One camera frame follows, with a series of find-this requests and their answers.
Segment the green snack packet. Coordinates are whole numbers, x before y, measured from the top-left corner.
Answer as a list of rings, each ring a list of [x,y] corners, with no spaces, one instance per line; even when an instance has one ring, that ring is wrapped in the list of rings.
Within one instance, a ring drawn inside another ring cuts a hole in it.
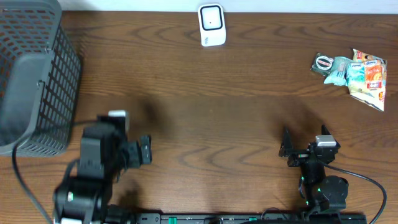
[[[337,56],[334,58],[333,65],[330,73],[326,76],[324,84],[334,84],[336,86],[346,86],[346,68],[349,64],[354,61],[346,58]]]

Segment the cream snack bag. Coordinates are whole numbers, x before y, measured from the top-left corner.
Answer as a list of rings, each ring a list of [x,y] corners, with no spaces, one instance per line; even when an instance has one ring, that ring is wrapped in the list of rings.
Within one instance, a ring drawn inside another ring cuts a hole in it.
[[[353,49],[353,63],[365,63],[367,61],[379,60],[382,65],[382,87],[378,89],[367,89],[366,84],[364,88],[349,89],[349,94],[356,100],[359,100],[368,106],[384,111],[384,103],[386,97],[386,80],[387,80],[387,60],[379,58],[375,55],[367,54],[357,49]]]

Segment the dark green round-label box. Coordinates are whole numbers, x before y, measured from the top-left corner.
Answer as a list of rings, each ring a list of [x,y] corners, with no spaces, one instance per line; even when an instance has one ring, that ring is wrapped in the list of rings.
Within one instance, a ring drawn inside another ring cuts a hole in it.
[[[334,58],[318,52],[313,60],[311,71],[328,76],[331,73]]]

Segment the teal tissue pack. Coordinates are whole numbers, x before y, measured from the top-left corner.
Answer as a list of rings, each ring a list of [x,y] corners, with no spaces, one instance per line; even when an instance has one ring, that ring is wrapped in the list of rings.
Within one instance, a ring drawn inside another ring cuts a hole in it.
[[[364,88],[365,69],[363,63],[350,63],[346,66],[346,81],[350,90]]]

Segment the orange tissue pack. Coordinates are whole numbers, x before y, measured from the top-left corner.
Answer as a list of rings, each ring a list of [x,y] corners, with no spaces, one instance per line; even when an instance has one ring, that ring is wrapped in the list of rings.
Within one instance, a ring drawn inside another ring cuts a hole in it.
[[[364,63],[365,84],[367,89],[382,87],[382,65],[379,60]]]

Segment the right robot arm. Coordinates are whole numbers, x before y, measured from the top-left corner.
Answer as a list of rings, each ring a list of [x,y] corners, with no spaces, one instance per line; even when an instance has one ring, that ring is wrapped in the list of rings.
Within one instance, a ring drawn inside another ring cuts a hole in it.
[[[348,181],[335,175],[326,175],[325,172],[325,167],[335,160],[340,144],[326,126],[323,125],[321,131],[306,149],[296,149],[289,130],[284,128],[279,150],[279,156],[288,159],[289,167],[300,168],[298,190],[307,204],[301,217],[306,221],[312,215],[339,213],[346,208]]]

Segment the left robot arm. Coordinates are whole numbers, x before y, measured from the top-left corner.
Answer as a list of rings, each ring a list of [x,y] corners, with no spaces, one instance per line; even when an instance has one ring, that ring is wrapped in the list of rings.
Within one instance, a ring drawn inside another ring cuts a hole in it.
[[[122,172],[152,162],[150,135],[127,137],[125,116],[99,115],[85,127],[80,157],[69,163],[53,193],[54,223],[135,223],[137,216],[111,205]]]

